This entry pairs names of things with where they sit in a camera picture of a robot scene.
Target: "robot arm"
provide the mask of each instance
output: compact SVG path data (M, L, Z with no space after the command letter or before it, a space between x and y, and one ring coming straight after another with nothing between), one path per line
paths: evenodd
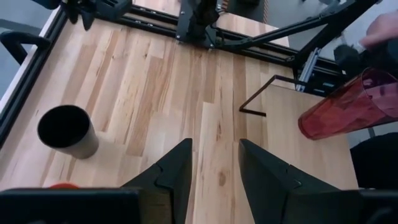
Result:
M127 13L132 5L131 0L32 0L46 9L61 10L66 13L69 21L76 24L81 15L85 30L93 25L96 14L101 14L113 21Z

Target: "red cup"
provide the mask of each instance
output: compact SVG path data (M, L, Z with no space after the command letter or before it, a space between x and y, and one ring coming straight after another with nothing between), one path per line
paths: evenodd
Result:
M69 184L69 183L59 183L54 184L53 186L49 187L50 189L79 189L77 185Z
M398 121L398 80L367 68L304 112L298 126L307 138L317 140L394 121Z

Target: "black cylinder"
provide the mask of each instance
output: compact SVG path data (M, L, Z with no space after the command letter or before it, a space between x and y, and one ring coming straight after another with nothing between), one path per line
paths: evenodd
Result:
M46 112L39 121L37 133L46 146L77 159L89 158L99 146L90 117L85 110L73 105Z

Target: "wood grain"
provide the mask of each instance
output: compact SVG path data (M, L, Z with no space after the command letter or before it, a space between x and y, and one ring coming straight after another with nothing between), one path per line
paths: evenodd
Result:
M242 29L235 21L226 26L248 35L274 29ZM193 138L194 150L187 223L253 223L238 167L240 138L330 184L356 188L344 137L311 142L297 131L297 116L319 98L270 88L248 105L267 111L266 119L238 111L275 73L292 76L266 62L104 21L89 32L68 23L0 151L0 189L64 181L117 187L184 138ZM100 139L93 157L76 160L39 141L39 119L61 104L90 114Z

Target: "wooden table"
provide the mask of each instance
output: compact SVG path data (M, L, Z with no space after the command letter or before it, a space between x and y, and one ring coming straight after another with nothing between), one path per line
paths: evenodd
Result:
M164 2L135 3L178 14L178 2ZM247 35L275 29L231 14L218 25ZM287 38L275 42L288 45ZM194 151L187 223L253 223L237 160L241 138L340 189L357 188L345 136L311 141L299 132L297 118L319 97L275 83L287 88L270 86L248 105L267 118L238 111L274 74L292 76L289 68L105 21L89 32L67 23L0 151L0 188L118 187L184 138L193 138ZM37 137L42 115L63 104L91 116L100 147L87 160Z

